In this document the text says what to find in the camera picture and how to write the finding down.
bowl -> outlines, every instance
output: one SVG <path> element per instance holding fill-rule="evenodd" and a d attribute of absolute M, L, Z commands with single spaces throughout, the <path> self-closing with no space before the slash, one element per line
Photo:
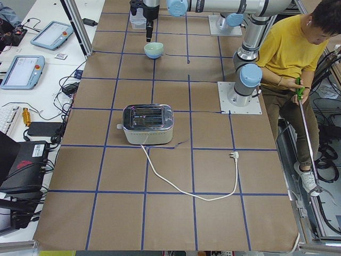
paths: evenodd
<path fill-rule="evenodd" d="M 164 44 L 158 42 L 148 43 L 144 46 L 144 53 L 151 59 L 157 59 L 164 52 Z"/>

yellow t-shirt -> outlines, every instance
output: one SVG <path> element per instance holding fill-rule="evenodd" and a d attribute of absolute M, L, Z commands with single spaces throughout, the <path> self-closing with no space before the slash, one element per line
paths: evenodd
<path fill-rule="evenodd" d="M 257 64 L 285 78 L 300 77 L 302 70 L 315 71 L 327 44 L 328 40 L 319 45 L 309 43 L 301 30 L 301 14 L 295 15 L 272 26 L 259 50 Z M 287 90 L 284 86 L 262 85 Z"/>

blue joint cap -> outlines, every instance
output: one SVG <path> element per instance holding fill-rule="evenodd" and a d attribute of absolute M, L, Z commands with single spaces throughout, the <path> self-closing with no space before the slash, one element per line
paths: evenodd
<path fill-rule="evenodd" d="M 226 23 L 230 27 L 236 27 L 242 24 L 244 19 L 243 14 L 231 13 L 229 16 L 226 17 Z"/>
<path fill-rule="evenodd" d="M 174 17 L 184 16 L 188 10 L 187 0 L 167 0 L 167 8 Z"/>
<path fill-rule="evenodd" d="M 240 80 L 249 88 L 256 87 L 262 80 L 262 70 L 254 63 L 246 64 L 241 67 Z"/>

sneaker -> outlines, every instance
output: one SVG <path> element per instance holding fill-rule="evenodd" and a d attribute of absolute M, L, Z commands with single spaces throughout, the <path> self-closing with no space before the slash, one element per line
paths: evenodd
<path fill-rule="evenodd" d="M 312 171 L 310 172 L 302 172 L 299 169 L 299 162 L 296 162 L 294 164 L 294 169 L 302 179 L 302 185 L 305 191 L 309 193 L 311 190 L 313 190 L 316 187 L 315 177 Z M 316 191 L 313 191 L 310 195 L 311 196 L 318 196 L 320 193 L 317 193 Z"/>

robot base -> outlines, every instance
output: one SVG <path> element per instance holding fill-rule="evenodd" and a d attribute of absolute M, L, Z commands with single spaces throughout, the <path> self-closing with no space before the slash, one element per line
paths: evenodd
<path fill-rule="evenodd" d="M 248 105 L 238 107 L 230 102 L 228 94 L 230 90 L 234 90 L 234 82 L 218 82 L 220 109 L 224 114 L 246 114 L 246 115 L 261 115 L 262 109 L 259 104 L 258 97 L 251 98 Z"/>
<path fill-rule="evenodd" d="M 213 36 L 234 36 L 234 37 L 241 37 L 242 32 L 240 26 L 237 27 L 230 27 L 226 30 L 221 30 L 217 28 L 216 22 L 219 19 L 219 15 L 209 15 L 209 28 L 211 31 L 211 35 Z"/>

